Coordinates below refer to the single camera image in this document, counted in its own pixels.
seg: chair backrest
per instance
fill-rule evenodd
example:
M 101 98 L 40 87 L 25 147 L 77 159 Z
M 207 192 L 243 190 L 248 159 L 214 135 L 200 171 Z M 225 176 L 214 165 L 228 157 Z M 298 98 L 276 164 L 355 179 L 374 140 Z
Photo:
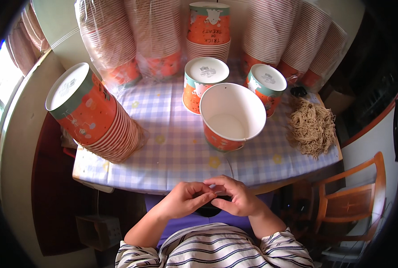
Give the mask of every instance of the chair backrest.
M 326 195 L 325 184 L 352 175 L 372 164 L 376 166 L 376 181 L 374 183 Z M 385 202 L 385 165 L 381 152 L 377 152 L 373 158 L 352 169 L 315 182 L 313 186 L 318 186 L 320 190 L 320 206 L 314 226 L 315 234 L 318 233 L 323 221 L 351 222 L 371 216 L 371 226 L 366 234 L 335 236 L 325 239 L 331 241 L 369 241 L 373 238 L 379 219 L 383 214 Z

